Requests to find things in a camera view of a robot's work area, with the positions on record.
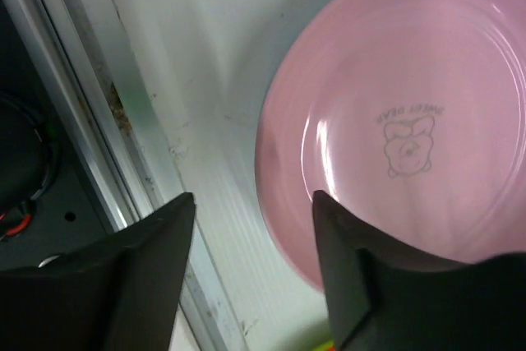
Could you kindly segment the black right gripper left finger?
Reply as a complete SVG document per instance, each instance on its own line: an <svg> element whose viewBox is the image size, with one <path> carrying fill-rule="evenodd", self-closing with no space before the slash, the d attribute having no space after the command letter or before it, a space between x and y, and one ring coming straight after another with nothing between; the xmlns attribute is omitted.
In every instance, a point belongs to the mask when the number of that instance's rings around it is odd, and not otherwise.
<svg viewBox="0 0 526 351"><path fill-rule="evenodd" d="M148 217L42 267L1 273L3 350L167 350L196 203Z"/></svg>

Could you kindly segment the lime green plate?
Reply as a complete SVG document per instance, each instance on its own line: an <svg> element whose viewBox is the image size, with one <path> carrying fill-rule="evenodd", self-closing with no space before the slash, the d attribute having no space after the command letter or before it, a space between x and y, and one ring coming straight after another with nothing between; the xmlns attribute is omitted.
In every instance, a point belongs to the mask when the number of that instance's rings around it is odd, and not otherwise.
<svg viewBox="0 0 526 351"><path fill-rule="evenodd" d="M281 339L277 340L271 350L302 351L314 350L332 340L332 332L327 321L317 322L308 326L293 328Z"/></svg>

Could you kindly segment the pink plate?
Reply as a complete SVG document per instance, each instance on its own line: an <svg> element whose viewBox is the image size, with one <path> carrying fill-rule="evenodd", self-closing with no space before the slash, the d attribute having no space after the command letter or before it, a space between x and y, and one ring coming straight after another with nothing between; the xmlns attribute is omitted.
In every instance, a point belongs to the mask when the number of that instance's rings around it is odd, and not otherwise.
<svg viewBox="0 0 526 351"><path fill-rule="evenodd" d="M525 0L333 0L275 74L256 190L284 258L322 290L322 190L425 252L525 249Z"/></svg>

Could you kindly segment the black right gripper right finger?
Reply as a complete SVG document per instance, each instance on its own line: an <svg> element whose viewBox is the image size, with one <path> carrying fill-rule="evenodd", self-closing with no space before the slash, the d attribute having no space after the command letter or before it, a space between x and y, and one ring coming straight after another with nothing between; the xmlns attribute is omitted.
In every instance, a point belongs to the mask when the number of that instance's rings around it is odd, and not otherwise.
<svg viewBox="0 0 526 351"><path fill-rule="evenodd" d="M362 221L326 192L312 202L338 350L522 350L525 256L463 264Z"/></svg>

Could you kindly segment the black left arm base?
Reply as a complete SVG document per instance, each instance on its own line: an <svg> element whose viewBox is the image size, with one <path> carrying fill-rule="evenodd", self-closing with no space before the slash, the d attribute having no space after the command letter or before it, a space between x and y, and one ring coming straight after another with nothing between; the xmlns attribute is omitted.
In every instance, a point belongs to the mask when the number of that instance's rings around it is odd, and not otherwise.
<svg viewBox="0 0 526 351"><path fill-rule="evenodd" d="M1 268L37 266L113 231L62 120L1 8Z"/></svg>

